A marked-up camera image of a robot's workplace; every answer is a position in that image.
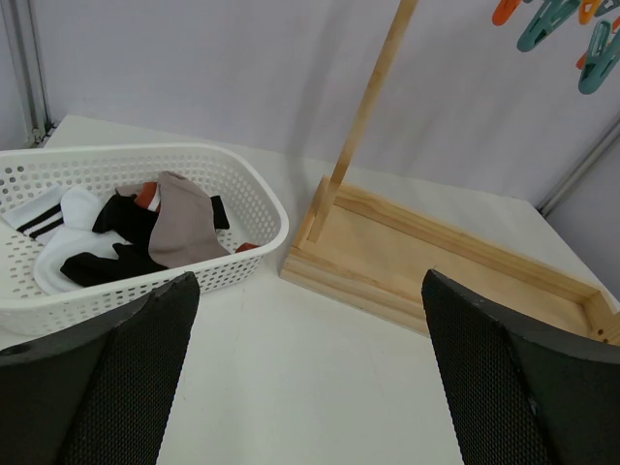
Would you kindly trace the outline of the taupe sock with orange stripes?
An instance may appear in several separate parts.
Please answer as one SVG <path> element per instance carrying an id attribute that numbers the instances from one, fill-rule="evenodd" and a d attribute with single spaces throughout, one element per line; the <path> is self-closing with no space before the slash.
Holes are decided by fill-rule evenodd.
<path id="1" fill-rule="evenodd" d="M 162 171 L 158 178 L 160 211 L 148 252 L 157 264 L 175 268 L 226 257 L 214 228 L 210 197 L 189 179 Z"/>

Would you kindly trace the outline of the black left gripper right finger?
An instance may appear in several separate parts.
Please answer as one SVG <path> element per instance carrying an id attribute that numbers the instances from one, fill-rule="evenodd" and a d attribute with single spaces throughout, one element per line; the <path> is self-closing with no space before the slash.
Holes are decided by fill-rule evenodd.
<path id="1" fill-rule="evenodd" d="M 466 464 L 616 464 L 619 349 L 430 269 L 423 309 Z"/>

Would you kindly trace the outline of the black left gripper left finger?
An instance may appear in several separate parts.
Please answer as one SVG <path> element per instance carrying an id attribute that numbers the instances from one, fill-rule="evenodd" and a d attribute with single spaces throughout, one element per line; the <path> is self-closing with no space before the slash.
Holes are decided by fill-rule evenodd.
<path id="1" fill-rule="evenodd" d="M 2 463 L 156 463 L 199 300 L 187 272 L 2 350 Z"/>

